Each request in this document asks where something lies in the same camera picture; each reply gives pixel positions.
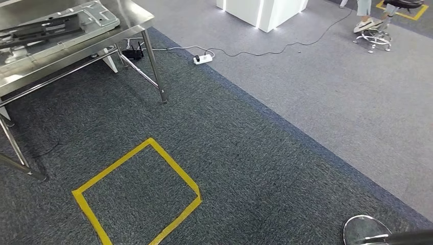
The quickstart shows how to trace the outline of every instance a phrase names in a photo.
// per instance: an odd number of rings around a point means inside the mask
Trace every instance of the power strip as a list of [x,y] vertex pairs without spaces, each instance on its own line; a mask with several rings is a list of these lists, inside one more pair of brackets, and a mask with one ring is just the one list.
[[196,55],[196,56],[194,56],[193,60],[194,60],[194,64],[200,65],[200,64],[207,63],[207,62],[211,62],[212,56],[211,55],[201,55],[201,56]]

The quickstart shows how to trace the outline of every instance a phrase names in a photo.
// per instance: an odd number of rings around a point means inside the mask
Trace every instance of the sneaker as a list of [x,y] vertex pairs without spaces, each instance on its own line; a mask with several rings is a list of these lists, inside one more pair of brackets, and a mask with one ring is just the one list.
[[368,18],[368,20],[366,22],[363,22],[363,21],[359,22],[356,25],[355,29],[353,29],[353,32],[358,33],[358,32],[364,31],[368,28],[371,28],[375,25],[377,25],[377,23],[374,22],[373,18]]
[[[383,24],[383,20],[377,20],[377,21],[375,21],[375,25],[372,28],[379,29],[382,24]],[[390,26],[390,24],[388,23],[385,26],[385,29],[388,28],[389,26]]]

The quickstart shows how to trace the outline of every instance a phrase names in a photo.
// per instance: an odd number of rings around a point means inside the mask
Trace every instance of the white display stand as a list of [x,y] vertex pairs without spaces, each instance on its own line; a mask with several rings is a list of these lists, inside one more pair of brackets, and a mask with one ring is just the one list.
[[308,0],[216,0],[216,6],[264,32],[300,13]]

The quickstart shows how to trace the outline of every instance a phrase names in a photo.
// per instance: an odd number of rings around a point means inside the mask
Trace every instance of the power cord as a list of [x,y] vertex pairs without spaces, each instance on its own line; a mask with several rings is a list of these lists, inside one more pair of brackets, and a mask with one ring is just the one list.
[[[131,47],[131,39],[143,39],[142,37],[132,37],[132,38],[126,38],[127,41],[126,49],[128,50]],[[169,48],[153,48],[153,51],[170,51],[170,50],[188,50],[190,48],[199,48],[203,51],[207,51],[207,49],[202,48],[200,46],[194,45],[189,47],[169,47]],[[215,57],[215,53],[212,51],[209,51],[212,54],[212,58]]]
[[253,53],[250,53],[250,52],[242,51],[242,52],[239,52],[239,53],[237,53],[237,54],[235,54],[235,55],[230,55],[230,54],[228,54],[227,52],[225,52],[225,51],[224,51],[223,49],[221,49],[221,48],[211,47],[211,48],[208,48],[208,49],[204,52],[204,54],[206,54],[207,51],[211,52],[210,50],[219,50],[219,51],[222,51],[225,55],[230,56],[230,57],[236,57],[236,56],[238,56],[238,55],[240,55],[240,54],[247,54],[247,55],[253,55],[253,56],[263,56],[263,55],[267,55],[267,54],[278,55],[278,54],[283,53],[283,52],[285,51],[285,49],[286,49],[288,46],[292,46],[292,45],[295,45],[295,44],[299,44],[299,45],[302,45],[302,46],[310,46],[310,45],[313,45],[313,44],[318,43],[318,42],[322,39],[322,37],[325,36],[325,34],[329,31],[329,29],[331,29],[331,27],[333,27],[333,26],[334,26],[335,24],[337,24],[338,22],[340,22],[340,21],[346,19],[347,17],[349,17],[349,16],[352,14],[352,12],[353,12],[353,9],[351,8],[349,14],[347,14],[347,15],[346,15],[345,17],[343,17],[342,19],[340,19],[340,20],[334,22],[332,25],[330,25],[330,26],[326,29],[326,31],[322,34],[322,36],[320,36],[319,39],[317,39],[316,41],[314,41],[314,42],[312,42],[312,43],[294,42],[294,43],[290,43],[290,44],[287,44],[286,46],[284,46],[283,50],[281,50],[280,52],[267,52],[267,53],[263,53],[263,54],[253,54]]
[[[330,26],[325,30],[325,32],[322,34],[322,36],[320,36],[319,39],[317,39],[316,41],[314,41],[314,42],[312,42],[312,43],[302,43],[302,42],[294,42],[294,43],[290,43],[290,44],[287,44],[286,46],[284,46],[283,50],[281,50],[280,52],[266,52],[266,53],[263,53],[263,54],[253,54],[253,53],[250,53],[250,52],[242,51],[242,52],[239,52],[239,53],[237,53],[237,54],[235,54],[235,55],[231,55],[231,54],[228,54],[228,53],[227,53],[224,49],[222,49],[222,48],[211,47],[211,48],[206,49],[206,48],[202,48],[202,47],[197,46],[197,45],[189,46],[189,47],[153,48],[152,50],[153,50],[153,51],[170,51],[170,50],[187,50],[187,49],[190,49],[190,48],[199,48],[199,49],[201,49],[201,50],[204,51],[204,54],[205,54],[205,55],[206,55],[207,52],[211,53],[211,54],[212,54],[212,58],[215,57],[215,53],[212,52],[211,50],[219,50],[219,51],[222,51],[225,55],[227,55],[227,56],[229,56],[229,57],[236,57],[236,56],[238,56],[238,55],[240,55],[240,54],[247,54],[247,55],[252,55],[252,56],[263,56],[263,55],[268,55],[268,54],[278,55],[278,54],[283,53],[283,52],[285,51],[285,49],[286,49],[288,46],[292,46],[292,45],[295,45],[295,44],[299,44],[299,45],[302,45],[302,46],[310,46],[310,45],[313,45],[313,44],[318,43],[318,42],[323,38],[323,36],[325,36],[325,34],[329,31],[329,29],[331,29],[331,27],[333,27],[334,25],[336,25],[336,24],[339,23],[340,21],[342,21],[342,20],[346,19],[347,17],[349,17],[349,16],[352,14],[352,12],[353,12],[353,8],[350,8],[350,12],[349,12],[349,14],[347,14],[347,15],[346,15],[345,17],[343,17],[342,19],[339,19],[339,20],[337,20],[336,22],[334,22],[332,25],[330,25]],[[127,43],[127,46],[126,46],[126,49],[127,49],[127,50],[131,47],[131,45],[130,45],[130,41],[131,41],[132,39],[143,39],[143,38],[141,38],[141,37],[126,38],[125,40],[128,42],[128,43]]]

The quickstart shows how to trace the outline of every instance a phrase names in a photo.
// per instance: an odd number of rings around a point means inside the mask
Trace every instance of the yellow tape square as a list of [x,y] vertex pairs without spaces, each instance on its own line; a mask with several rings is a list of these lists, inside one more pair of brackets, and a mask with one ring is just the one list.
[[136,148],[134,148],[132,151],[128,152],[126,155],[121,157],[119,160],[117,160],[115,163],[113,163],[111,166],[97,174],[95,177],[91,178],[89,181],[87,181],[84,185],[80,186],[80,188],[73,190],[72,194],[74,195],[75,200],[77,201],[78,205],[80,206],[81,210],[83,210],[84,214],[89,219],[90,223],[92,224],[93,228],[96,230],[101,242],[103,245],[112,245],[112,242],[110,238],[108,237],[107,233],[102,228],[101,224],[99,223],[98,219],[96,218],[95,214],[89,207],[89,204],[86,202],[83,196],[83,192],[90,188],[92,185],[94,185],[96,182],[101,180],[103,177],[107,176],[110,172],[115,170],[117,167],[122,165],[124,162],[126,162],[128,159],[130,159],[132,156],[137,154],[139,151],[143,150],[145,147],[150,145],[153,147],[153,149],[156,150],[161,157],[164,158],[164,160],[172,167],[172,169],[187,183],[187,185],[196,193],[197,197],[194,199],[192,203],[190,203],[183,211],[182,213],[173,221],[171,222],[167,227],[165,227],[161,233],[159,233],[150,243],[149,245],[157,245],[159,244],[170,232],[172,232],[182,221],[190,215],[195,208],[199,206],[199,204],[202,202],[201,196],[200,196],[200,190],[198,185],[194,182],[194,180],[191,179],[191,177],[185,173],[185,171],[173,160],[173,158],[153,139],[149,138],[145,142],[138,145]]
[[[380,3],[378,3],[378,4],[376,5],[376,7],[379,8],[379,9],[383,9],[383,10],[385,10],[386,8],[383,6],[383,2],[384,2],[384,0],[380,1]],[[428,9],[428,6],[425,5],[425,4],[423,4],[423,5],[421,6],[420,11],[418,11],[418,13],[417,13],[415,16],[410,16],[410,15],[402,14],[402,13],[399,13],[399,12],[397,12],[396,14],[397,14],[397,15],[400,15],[400,16],[402,16],[402,17],[404,17],[404,18],[411,19],[411,20],[418,20],[418,19],[421,17],[421,15],[422,15],[422,14],[423,14],[427,9]]]

